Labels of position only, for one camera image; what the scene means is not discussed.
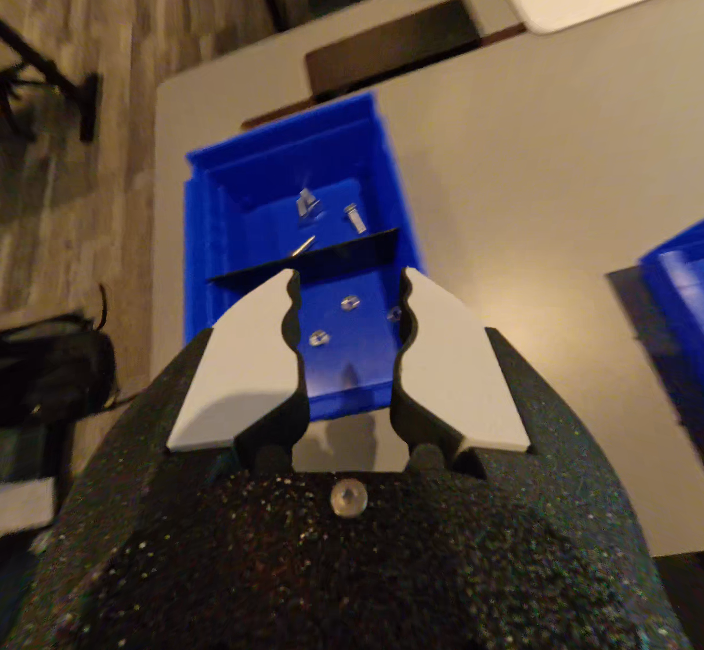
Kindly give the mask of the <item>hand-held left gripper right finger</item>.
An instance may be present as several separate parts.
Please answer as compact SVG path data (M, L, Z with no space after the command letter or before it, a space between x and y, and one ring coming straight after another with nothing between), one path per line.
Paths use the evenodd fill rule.
M415 268L400 276L390 422L412 453L526 453L529 434L481 320Z

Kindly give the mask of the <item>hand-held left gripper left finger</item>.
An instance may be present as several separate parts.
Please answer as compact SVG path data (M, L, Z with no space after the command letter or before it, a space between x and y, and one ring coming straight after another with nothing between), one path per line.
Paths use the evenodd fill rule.
M166 446L170 452L236 444L291 450L311 408L298 350L301 290L285 268L229 308L213 326Z

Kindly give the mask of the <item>blue plastic bin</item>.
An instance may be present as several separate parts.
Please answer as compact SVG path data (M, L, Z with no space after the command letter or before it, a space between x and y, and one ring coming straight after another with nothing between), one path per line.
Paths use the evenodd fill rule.
M312 420L379 410L392 394L400 348L400 274L425 273L425 262L392 141L374 94L287 117L226 142L187 154L184 183L184 340L215 325L227 309L257 286L211 285L209 277L285 258L315 235L310 250L400 228L395 260L329 282L303 283L298 347L305 364ZM307 187L322 210L301 223L296 199ZM344 213L356 204L367 232L357 234ZM341 301L357 295L345 312ZM324 346L309 336L322 329Z
M671 398L687 409L688 429L703 438L703 221L649 250L638 265L675 343L665 368L680 381Z

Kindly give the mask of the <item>black bin divider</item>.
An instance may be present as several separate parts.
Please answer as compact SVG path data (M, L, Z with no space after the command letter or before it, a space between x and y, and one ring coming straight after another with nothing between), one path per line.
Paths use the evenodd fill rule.
M243 289L260 285L284 269L296 271L303 283L335 281L392 263L396 257L399 236L400 228L394 227L322 249L304 250L297 256L232 270L209 277L207 282Z

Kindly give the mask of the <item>black bag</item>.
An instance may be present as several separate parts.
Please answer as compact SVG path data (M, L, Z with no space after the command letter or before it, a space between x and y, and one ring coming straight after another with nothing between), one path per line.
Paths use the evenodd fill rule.
M116 354L98 288L99 320L77 311L1 331L1 428L75 422L113 405Z

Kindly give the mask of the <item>black desk leg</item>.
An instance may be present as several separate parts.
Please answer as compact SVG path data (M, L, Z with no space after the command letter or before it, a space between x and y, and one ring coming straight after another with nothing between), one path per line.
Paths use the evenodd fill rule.
M17 90L22 87L56 88L79 111L80 141L92 143L98 117L100 75L90 73L81 84L71 82L56 63L42 56L5 21L1 21L1 42L19 56L17 63L1 69L1 117L13 134L28 142L36 140L36 135L30 128L22 127L13 112L11 100L19 99Z

